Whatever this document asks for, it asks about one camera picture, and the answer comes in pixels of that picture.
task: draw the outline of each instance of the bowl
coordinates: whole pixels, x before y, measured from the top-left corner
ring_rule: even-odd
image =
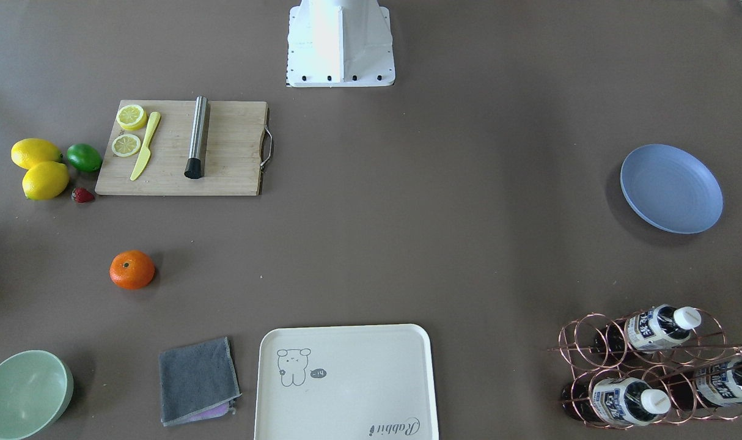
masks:
[[[671,145],[643,145],[629,153],[620,168],[620,187],[637,215],[670,233],[706,231],[724,206],[711,171]]]
[[[23,351],[0,363],[0,440],[50,426],[72,398],[72,373],[54,354]]]

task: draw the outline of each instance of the lemon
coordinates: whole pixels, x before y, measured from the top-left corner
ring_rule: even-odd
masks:
[[[145,110],[137,104],[129,104],[119,109],[116,114],[116,120],[125,130],[139,130],[145,127],[148,115]]]
[[[45,161],[26,172],[23,181],[24,194],[31,200],[52,199],[61,194],[70,183],[67,165]]]
[[[23,139],[13,145],[10,157],[15,164],[26,170],[44,161],[58,162],[61,160],[59,148],[44,139]]]
[[[126,158],[126,156],[131,156],[140,150],[140,138],[134,134],[122,134],[113,139],[111,148],[116,156]]]

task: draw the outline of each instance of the blue plate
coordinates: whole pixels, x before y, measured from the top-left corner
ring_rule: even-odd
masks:
[[[670,233],[701,233],[716,224],[724,206],[711,171],[670,145],[643,145],[629,153],[620,187],[634,212]]]

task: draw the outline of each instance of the cutting board handle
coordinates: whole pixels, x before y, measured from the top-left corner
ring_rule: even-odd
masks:
[[[263,137],[262,139],[262,150],[265,151],[265,138],[270,139],[270,147],[268,147],[268,157],[260,163],[261,172],[265,171],[265,165],[268,164],[268,161],[270,161],[270,159],[273,157],[273,134],[271,134],[271,131],[268,130],[267,123],[265,123],[265,127],[263,128],[265,129],[265,137]]]

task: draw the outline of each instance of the bottle cap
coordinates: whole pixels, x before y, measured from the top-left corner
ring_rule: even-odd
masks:
[[[694,307],[681,307],[681,309],[675,310],[673,318],[675,324],[682,329],[693,329],[703,322],[703,317]]]
[[[666,414],[670,410],[670,397],[662,390],[645,390],[640,394],[642,409],[652,414]]]

